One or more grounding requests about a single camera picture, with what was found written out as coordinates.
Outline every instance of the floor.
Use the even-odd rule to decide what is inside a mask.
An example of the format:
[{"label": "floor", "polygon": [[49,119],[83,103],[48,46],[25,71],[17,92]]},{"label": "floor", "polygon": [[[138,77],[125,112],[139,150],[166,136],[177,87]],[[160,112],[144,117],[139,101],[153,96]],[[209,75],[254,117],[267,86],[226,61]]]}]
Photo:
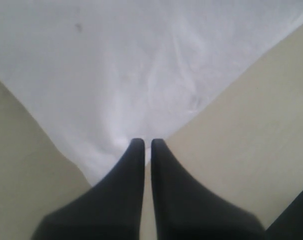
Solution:
[{"label": "floor", "polygon": [[[167,140],[200,182],[268,227],[303,190],[303,26]],[[0,240],[90,186],[0,83]],[[146,169],[141,239],[156,239]]]}]

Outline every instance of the dark stain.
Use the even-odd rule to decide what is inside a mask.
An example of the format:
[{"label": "dark stain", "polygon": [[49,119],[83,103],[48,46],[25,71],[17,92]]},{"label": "dark stain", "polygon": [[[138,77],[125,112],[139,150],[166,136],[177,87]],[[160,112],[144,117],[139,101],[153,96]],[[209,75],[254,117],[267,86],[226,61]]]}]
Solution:
[{"label": "dark stain", "polygon": [[75,28],[77,32],[81,33],[83,31],[83,25],[81,23],[76,23]]}]

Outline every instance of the black object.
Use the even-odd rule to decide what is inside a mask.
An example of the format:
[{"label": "black object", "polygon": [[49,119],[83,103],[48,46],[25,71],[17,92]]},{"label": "black object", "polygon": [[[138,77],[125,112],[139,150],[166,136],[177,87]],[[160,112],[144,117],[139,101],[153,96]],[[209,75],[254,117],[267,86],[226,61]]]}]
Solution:
[{"label": "black object", "polygon": [[262,240],[254,215],[196,181],[162,139],[151,143],[151,184],[158,240]]},{"label": "black object", "polygon": [[271,240],[303,240],[303,191],[266,231]]},{"label": "black object", "polygon": [[111,172],[69,205],[46,216],[33,240],[138,240],[145,144],[133,139]]}]

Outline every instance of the white cloth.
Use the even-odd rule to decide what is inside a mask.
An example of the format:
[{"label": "white cloth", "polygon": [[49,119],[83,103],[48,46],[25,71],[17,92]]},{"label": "white cloth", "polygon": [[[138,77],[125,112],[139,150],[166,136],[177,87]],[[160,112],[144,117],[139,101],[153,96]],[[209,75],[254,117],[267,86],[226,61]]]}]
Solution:
[{"label": "white cloth", "polygon": [[2,0],[0,81],[93,185],[303,23],[303,0]]}]

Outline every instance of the white fabric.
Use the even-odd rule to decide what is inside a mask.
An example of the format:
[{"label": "white fabric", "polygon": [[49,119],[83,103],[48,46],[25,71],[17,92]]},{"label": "white fabric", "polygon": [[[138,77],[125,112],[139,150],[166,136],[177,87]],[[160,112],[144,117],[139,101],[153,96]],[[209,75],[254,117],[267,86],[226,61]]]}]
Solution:
[{"label": "white fabric", "polygon": [[0,81],[97,183],[303,23],[303,0],[2,0]]}]

